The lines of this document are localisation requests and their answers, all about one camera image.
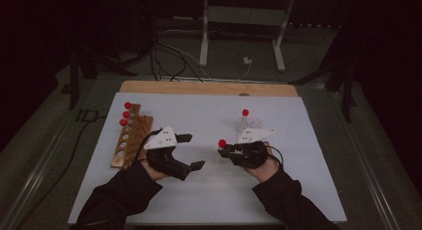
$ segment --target red cap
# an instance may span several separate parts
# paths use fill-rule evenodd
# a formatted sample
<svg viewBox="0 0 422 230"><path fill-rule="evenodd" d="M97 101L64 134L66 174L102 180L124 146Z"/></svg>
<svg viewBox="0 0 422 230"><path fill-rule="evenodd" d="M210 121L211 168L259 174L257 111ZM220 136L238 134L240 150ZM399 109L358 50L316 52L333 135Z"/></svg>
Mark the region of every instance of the red cap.
<svg viewBox="0 0 422 230"><path fill-rule="evenodd" d="M125 117L125 118L129 118L129 117L130 117L130 112L124 112L124 113L123 113L123 117Z"/></svg>
<svg viewBox="0 0 422 230"><path fill-rule="evenodd" d="M226 140L225 139L220 139L219 141L218 141L218 146L219 147L222 147L222 148L224 148L225 146L226 146L226 144L227 144L227 142L226 142Z"/></svg>
<svg viewBox="0 0 422 230"><path fill-rule="evenodd" d="M242 110L242 115L248 116L249 111L247 109Z"/></svg>
<svg viewBox="0 0 422 230"><path fill-rule="evenodd" d="M127 125L127 120L125 118L120 120L120 125L121 126L126 126Z"/></svg>
<svg viewBox="0 0 422 230"><path fill-rule="evenodd" d="M126 109L130 109L130 108L131 108L131 103L125 103L125 104L124 104L124 107L125 107Z"/></svg>

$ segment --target white board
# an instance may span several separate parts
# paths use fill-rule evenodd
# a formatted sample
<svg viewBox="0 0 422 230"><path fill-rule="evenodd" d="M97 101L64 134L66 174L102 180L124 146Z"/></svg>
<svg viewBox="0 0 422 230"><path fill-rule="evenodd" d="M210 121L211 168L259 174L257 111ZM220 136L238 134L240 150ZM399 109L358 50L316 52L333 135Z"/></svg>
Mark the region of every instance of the white board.
<svg viewBox="0 0 422 230"><path fill-rule="evenodd" d="M123 104L141 104L141 115L154 117L152 130L171 125L177 134L191 133L192 140L179 143L173 156L186 163L205 160L185 181L159 180L163 189L145 212L127 218L127 224L272 224L270 216L252 191L258 181L230 159L220 157L218 141L237 139L236 125L243 109L258 118L263 128L276 131L265 140L279 149L285 171L301 182L309 198L331 221L346 221L331 175L301 98L203 95L115 95L98 145L69 218L75 223L96 186L116 173L109 167L125 111Z"/></svg>

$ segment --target small bottle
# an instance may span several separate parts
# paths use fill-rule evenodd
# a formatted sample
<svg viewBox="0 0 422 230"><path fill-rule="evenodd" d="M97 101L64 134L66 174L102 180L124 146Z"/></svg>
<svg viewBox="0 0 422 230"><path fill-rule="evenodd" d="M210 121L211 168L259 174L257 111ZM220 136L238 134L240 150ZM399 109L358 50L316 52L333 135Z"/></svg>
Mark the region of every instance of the small bottle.
<svg viewBox="0 0 422 230"><path fill-rule="evenodd" d="M249 111L244 109L242 110L242 116L238 120L236 131L238 137L242 134L243 130L248 126L248 115Z"/></svg>

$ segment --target test tube rack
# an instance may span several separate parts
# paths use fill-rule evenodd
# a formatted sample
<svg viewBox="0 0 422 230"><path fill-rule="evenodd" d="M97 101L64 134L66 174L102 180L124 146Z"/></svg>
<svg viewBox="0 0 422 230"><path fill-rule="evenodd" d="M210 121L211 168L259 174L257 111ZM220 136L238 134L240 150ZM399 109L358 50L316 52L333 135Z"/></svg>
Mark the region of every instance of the test tube rack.
<svg viewBox="0 0 422 230"><path fill-rule="evenodd" d="M142 140L151 132L152 116L139 115L140 104L131 105L131 121L121 128L120 136L114 150L111 167L126 169L136 156ZM142 149L138 159L144 156Z"/></svg>

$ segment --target dark background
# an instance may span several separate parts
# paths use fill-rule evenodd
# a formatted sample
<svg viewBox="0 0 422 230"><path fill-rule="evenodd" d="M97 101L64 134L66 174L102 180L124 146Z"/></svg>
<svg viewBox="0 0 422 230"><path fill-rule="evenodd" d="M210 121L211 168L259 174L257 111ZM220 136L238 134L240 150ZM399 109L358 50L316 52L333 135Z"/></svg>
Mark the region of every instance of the dark background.
<svg viewBox="0 0 422 230"><path fill-rule="evenodd" d="M55 74L69 64L65 34L80 32L99 52L127 49L124 15L132 0L0 0L0 149L56 87ZM224 4L233 0L210 0ZM268 0L236 0L237 5L268 7ZM160 18L199 18L203 0L139 3ZM385 128L398 156L422 192L421 112L422 0L296 0L290 22L339 28L325 62L350 59L355 80ZM121 10L110 15L107 10ZM121 25L110 27L110 22ZM144 45L137 40L135 47Z"/></svg>

